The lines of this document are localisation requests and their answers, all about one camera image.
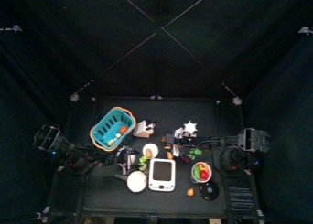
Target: black tent enclosure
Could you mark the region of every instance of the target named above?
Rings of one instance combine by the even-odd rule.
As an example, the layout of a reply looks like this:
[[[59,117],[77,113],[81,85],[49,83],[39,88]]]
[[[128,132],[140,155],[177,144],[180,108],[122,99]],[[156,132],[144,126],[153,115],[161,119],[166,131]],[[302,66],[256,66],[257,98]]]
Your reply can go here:
[[[41,223],[51,204],[47,213],[63,219],[50,223],[104,216],[236,222],[235,213],[252,222],[312,223],[312,1],[0,0],[0,223]],[[260,217],[231,211],[227,187],[237,184],[220,174],[221,149],[197,157],[221,163],[216,201],[199,189],[185,197],[188,185],[199,185],[180,160],[169,193],[130,193],[112,177],[116,165],[97,164],[84,175],[58,172],[69,157],[34,146],[38,130],[53,126],[76,146],[94,146],[90,130],[117,106],[136,123],[157,122],[150,138],[130,133],[124,144],[142,153],[156,143],[160,157],[164,133],[189,122],[200,145],[225,143],[244,129],[271,134],[253,170]]]

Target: yellow object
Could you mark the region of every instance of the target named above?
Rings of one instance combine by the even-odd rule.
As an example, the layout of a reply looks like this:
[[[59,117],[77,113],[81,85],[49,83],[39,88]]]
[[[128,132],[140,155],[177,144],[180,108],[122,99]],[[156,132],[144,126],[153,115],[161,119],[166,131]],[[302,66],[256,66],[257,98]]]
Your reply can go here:
[[[201,171],[207,171],[207,166],[204,164],[200,164],[199,166]]]
[[[173,154],[172,154],[172,152],[168,152],[168,159],[173,159]]]
[[[188,197],[193,197],[193,196],[195,196],[195,190],[193,190],[193,188],[191,188],[191,189],[188,190],[187,196],[188,196]]]

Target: green vegetable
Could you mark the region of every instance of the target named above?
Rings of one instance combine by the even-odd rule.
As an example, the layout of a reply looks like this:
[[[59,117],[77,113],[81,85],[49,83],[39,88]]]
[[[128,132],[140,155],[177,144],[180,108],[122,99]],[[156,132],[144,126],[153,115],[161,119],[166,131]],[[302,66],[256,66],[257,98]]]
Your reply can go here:
[[[201,179],[201,171],[200,171],[200,167],[199,167],[199,166],[196,166],[196,167],[193,168],[193,177],[195,177],[196,179]]]

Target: cup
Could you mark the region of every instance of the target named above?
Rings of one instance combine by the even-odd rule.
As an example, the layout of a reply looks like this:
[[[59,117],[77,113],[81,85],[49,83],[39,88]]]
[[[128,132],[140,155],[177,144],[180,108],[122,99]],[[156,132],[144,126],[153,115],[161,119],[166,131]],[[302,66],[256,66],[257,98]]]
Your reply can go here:
[[[212,168],[207,162],[197,162],[192,169],[192,181],[195,183],[207,183],[212,178]]]

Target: red object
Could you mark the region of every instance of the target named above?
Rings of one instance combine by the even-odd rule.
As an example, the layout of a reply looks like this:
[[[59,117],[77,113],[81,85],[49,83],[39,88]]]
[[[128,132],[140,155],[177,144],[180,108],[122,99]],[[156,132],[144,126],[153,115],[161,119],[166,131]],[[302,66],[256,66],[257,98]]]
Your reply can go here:
[[[124,125],[124,126],[121,127],[121,134],[126,134],[128,129],[129,129],[128,126]]]
[[[201,179],[204,179],[204,180],[209,179],[209,174],[208,174],[208,171],[205,171],[205,170],[201,171]]]

